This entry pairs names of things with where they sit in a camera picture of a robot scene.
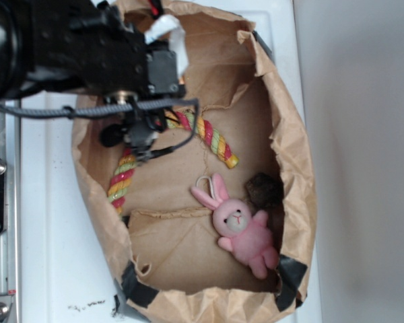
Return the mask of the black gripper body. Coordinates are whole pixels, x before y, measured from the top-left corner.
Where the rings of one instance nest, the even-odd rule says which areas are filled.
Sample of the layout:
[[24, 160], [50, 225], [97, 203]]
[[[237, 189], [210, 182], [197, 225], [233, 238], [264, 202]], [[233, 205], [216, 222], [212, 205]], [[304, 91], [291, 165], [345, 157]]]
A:
[[183, 96], [176, 54], [165, 41], [146, 44], [118, 7], [91, 1], [33, 2], [33, 80], [43, 90], [142, 98]]

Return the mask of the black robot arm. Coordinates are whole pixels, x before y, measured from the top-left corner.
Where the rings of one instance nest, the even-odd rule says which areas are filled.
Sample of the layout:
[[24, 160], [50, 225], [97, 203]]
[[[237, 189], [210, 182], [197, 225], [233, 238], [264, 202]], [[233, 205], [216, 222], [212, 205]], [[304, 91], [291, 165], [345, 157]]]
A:
[[91, 1], [0, 1], [0, 100], [41, 91], [181, 98], [178, 57], [149, 43], [118, 7]]

